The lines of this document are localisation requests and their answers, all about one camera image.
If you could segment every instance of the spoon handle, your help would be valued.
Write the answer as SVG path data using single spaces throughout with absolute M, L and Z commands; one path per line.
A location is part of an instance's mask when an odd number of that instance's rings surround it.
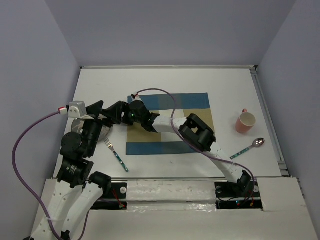
M 231 156 L 230 159 L 235 159 L 236 157 L 239 157 L 241 154 L 244 154 L 245 152 L 249 151 L 252 148 L 252 146 L 247 147 L 246 149 L 243 149 L 242 151 L 236 153 L 235 155 Z

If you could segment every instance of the mug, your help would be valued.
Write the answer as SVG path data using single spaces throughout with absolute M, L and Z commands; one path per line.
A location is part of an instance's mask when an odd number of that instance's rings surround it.
M 247 109 L 243 109 L 241 115 L 235 123 L 235 130 L 240 134 L 244 134 L 252 129 L 255 123 L 255 116 L 248 112 Z

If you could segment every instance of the silverware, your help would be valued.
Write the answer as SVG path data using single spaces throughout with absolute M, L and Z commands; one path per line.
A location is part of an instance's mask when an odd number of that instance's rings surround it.
M 241 154 L 244 154 L 245 152 L 249 151 L 252 148 L 259 148 L 265 143 L 264 138 L 257 138 L 253 141 L 252 145 L 247 147 L 246 149 L 243 149 L 242 151 L 236 153 L 235 155 L 231 156 L 230 159 L 235 159 L 236 157 L 240 156 Z
M 121 160 L 121 158 L 119 157 L 118 153 L 115 151 L 114 146 L 112 145 L 112 143 L 109 141 L 109 139 L 107 137 L 105 137 L 103 139 L 104 143 L 107 145 L 108 149 L 110 149 L 113 154 L 115 155 L 115 157 L 118 159 L 119 163 L 122 165 L 123 169 L 128 173 L 129 169 L 127 168 L 127 166 L 125 165 L 125 163 Z

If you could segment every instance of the spoon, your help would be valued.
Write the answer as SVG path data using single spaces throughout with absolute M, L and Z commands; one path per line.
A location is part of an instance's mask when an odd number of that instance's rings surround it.
M 242 151 L 236 153 L 235 155 L 231 156 L 230 159 L 235 159 L 236 157 L 240 156 L 241 154 L 244 154 L 245 152 L 249 151 L 252 148 L 259 148 L 265 143 L 264 138 L 257 138 L 253 141 L 252 145 L 247 147 L 246 149 L 243 149 Z

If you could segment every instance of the fork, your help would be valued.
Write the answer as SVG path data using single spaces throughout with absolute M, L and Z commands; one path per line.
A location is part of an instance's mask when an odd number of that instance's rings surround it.
M 115 157 L 118 159 L 119 163 L 122 165 L 123 169 L 128 173 L 129 169 L 127 168 L 127 166 L 125 165 L 125 163 L 121 160 L 121 158 L 119 157 L 118 153 L 115 151 L 114 146 L 112 145 L 112 143 L 109 141 L 109 139 L 107 137 L 105 137 L 103 139 L 104 143 L 107 145 L 108 149 L 110 149 L 113 154 L 115 155 Z

